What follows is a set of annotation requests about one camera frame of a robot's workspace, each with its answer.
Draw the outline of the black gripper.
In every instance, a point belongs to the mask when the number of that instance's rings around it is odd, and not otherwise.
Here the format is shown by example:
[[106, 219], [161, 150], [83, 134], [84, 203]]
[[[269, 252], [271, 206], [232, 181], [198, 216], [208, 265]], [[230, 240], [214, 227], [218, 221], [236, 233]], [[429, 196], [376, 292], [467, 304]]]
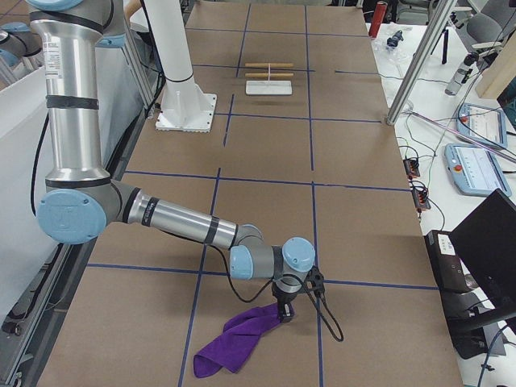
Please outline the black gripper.
[[292, 306], [293, 300], [298, 295], [298, 291], [296, 292], [285, 292], [280, 288], [273, 288], [272, 290], [273, 296], [277, 300], [277, 318], [280, 322], [289, 323], [292, 321], [295, 311]]

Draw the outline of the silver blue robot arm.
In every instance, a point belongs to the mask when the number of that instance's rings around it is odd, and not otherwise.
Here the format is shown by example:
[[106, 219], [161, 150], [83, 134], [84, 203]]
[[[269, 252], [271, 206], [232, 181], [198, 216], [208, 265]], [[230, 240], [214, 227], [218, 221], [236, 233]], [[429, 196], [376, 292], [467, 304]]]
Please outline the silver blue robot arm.
[[140, 224], [212, 248], [223, 256], [230, 280], [264, 278], [277, 301], [277, 316], [293, 318], [293, 300], [307, 293], [314, 274], [314, 245], [293, 237], [266, 243], [251, 224], [237, 224], [145, 193], [122, 182], [139, 129], [130, 125], [111, 152], [102, 150], [96, 51], [119, 48], [143, 100], [137, 119], [152, 115], [162, 99], [160, 128], [209, 131], [217, 98], [194, 80], [184, 20], [178, 4], [164, 15], [143, 4], [149, 41], [159, 69], [150, 86], [121, 1], [31, 1], [31, 28], [44, 54], [46, 107], [53, 166], [35, 206], [41, 230], [58, 243], [96, 239], [112, 223]]

